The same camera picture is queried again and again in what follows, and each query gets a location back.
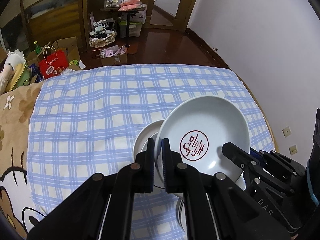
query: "red paper bag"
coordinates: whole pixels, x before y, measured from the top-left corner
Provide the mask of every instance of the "red paper bag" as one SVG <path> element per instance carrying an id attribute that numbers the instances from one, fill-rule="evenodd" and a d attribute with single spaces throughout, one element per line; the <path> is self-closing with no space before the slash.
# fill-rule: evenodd
<path id="1" fill-rule="evenodd" d="M 40 71 L 45 79 L 59 75 L 68 66 L 69 63 L 66 55 L 61 49 L 58 51 L 54 49 L 54 52 L 51 55 L 49 55 L 48 57 L 44 56 L 44 60 L 39 63 Z"/>

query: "wicker basket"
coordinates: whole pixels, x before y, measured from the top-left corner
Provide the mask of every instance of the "wicker basket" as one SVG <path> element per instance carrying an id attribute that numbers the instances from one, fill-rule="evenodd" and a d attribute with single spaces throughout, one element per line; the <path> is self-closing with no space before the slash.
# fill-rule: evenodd
<path id="1" fill-rule="evenodd" d="M 116 40 L 116 35 L 117 33 L 113 33 L 111 34 L 109 37 L 107 38 L 100 38 L 97 41 L 94 41 L 91 37 L 89 38 L 89 45 L 90 47 L 94 47 L 94 48 L 101 48 L 104 46 L 107 46 L 110 43 L 113 43 Z"/>

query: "white plate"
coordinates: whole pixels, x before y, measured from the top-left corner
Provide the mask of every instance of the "white plate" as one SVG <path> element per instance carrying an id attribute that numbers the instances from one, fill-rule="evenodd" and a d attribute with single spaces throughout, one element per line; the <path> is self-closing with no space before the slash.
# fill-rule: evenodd
<path id="1" fill-rule="evenodd" d="M 152 122 L 141 130 L 133 146 L 132 154 L 133 154 L 134 160 L 136 159 L 136 156 L 138 153 L 147 150 L 147 144 L 148 144 L 149 138 L 156 140 L 156 136 L 163 122 L 164 120 L 158 120 L 158 121 Z M 159 173 L 156 172 L 156 166 L 155 166 L 153 183 L 154 183 L 154 186 L 156 187 L 164 188 L 163 182 L 159 178 Z"/>
<path id="2" fill-rule="evenodd" d="M 182 211 L 182 204 L 183 204 L 184 200 L 183 199 L 180 199 L 180 201 L 178 201 L 178 216 L 177 216 L 177 219 L 178 219 L 178 224 L 182 227 L 182 224 L 181 224 L 181 211 Z"/>
<path id="3" fill-rule="evenodd" d="M 162 138 L 169 138 L 172 151 L 199 172 L 223 172 L 234 182 L 242 170 L 222 154 L 222 145 L 232 142 L 250 152 L 249 127 L 242 112 L 228 99 L 203 95 L 175 108 L 165 119 L 155 142 L 156 171 L 163 182 Z"/>
<path id="4" fill-rule="evenodd" d="M 180 225 L 183 231 L 187 232 L 186 211 L 184 210 L 184 201 L 181 201 Z"/>

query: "bed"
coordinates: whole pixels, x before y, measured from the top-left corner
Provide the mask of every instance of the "bed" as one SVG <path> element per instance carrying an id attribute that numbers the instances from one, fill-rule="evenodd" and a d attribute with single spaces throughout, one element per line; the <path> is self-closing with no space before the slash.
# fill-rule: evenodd
<path id="1" fill-rule="evenodd" d="M 226 97 L 238 106 L 248 122 L 252 148 L 274 149 L 261 110 L 228 69 L 101 67 L 0 96 L 2 213 L 25 237 L 93 173 L 113 174 L 132 163 L 134 140 L 147 124 L 204 94 Z M 176 219 L 177 201 L 156 187 L 152 194 L 137 194 L 131 238 L 185 239 Z"/>

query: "wall socket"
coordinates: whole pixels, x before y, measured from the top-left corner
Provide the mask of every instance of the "wall socket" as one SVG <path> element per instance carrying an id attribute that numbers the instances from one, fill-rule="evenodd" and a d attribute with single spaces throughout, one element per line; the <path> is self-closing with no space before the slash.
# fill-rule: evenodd
<path id="1" fill-rule="evenodd" d="M 289 151 L 290 151 L 290 154 L 291 154 L 291 155 L 294 155 L 295 153 L 298 152 L 297 146 L 296 146 L 296 145 L 293 145 L 293 146 L 289 147 Z"/>
<path id="2" fill-rule="evenodd" d="M 291 134 L 290 127 L 287 126 L 286 128 L 284 128 L 284 129 L 282 130 L 282 132 L 283 132 L 284 137 L 288 137 L 288 136 Z"/>

